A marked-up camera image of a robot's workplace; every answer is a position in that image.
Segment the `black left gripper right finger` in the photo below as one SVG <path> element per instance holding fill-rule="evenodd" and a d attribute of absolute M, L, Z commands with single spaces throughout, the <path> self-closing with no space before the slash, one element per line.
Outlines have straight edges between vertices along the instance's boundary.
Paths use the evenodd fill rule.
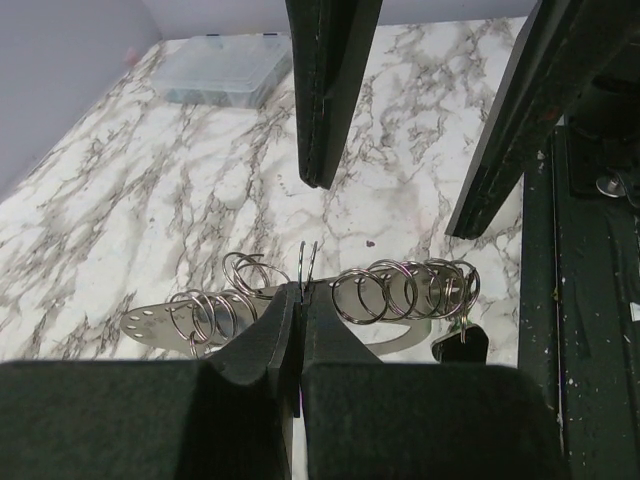
<path fill-rule="evenodd" d="M 301 391 L 312 479 L 565 479 L 555 416 L 521 371 L 384 363 L 330 288 L 305 298 Z"/>

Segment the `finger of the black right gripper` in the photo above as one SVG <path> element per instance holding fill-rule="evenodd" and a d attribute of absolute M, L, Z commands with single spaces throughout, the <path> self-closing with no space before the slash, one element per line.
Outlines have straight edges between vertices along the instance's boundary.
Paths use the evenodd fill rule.
<path fill-rule="evenodd" d="M 560 117 L 639 32 L 636 1 L 539 1 L 511 52 L 446 233 L 481 236 Z"/>
<path fill-rule="evenodd" d="M 287 0 L 298 167 L 312 188 L 334 181 L 353 119 L 381 0 Z"/>

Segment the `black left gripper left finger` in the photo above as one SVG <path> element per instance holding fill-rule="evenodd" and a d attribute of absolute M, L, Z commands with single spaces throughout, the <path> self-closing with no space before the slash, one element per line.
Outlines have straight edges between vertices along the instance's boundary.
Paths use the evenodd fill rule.
<path fill-rule="evenodd" d="M 5 479 L 287 479 L 299 291 L 203 360 L 1 367 Z"/>

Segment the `black key tag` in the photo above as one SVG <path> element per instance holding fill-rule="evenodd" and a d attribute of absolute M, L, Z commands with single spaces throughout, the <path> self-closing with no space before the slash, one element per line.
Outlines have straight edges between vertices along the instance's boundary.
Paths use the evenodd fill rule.
<path fill-rule="evenodd" d="M 481 363 L 487 361 L 489 337 L 482 327 L 471 324 L 461 333 L 460 327 L 436 339 L 431 345 L 434 359 L 439 363 Z"/>

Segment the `clear plastic screw organizer box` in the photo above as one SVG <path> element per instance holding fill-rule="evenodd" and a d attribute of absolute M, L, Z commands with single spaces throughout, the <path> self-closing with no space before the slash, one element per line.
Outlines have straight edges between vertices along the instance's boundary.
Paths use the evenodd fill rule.
<path fill-rule="evenodd" d="M 283 34 L 192 37 L 167 56 L 151 85 L 172 103 L 258 109 L 292 63 L 291 40 Z"/>

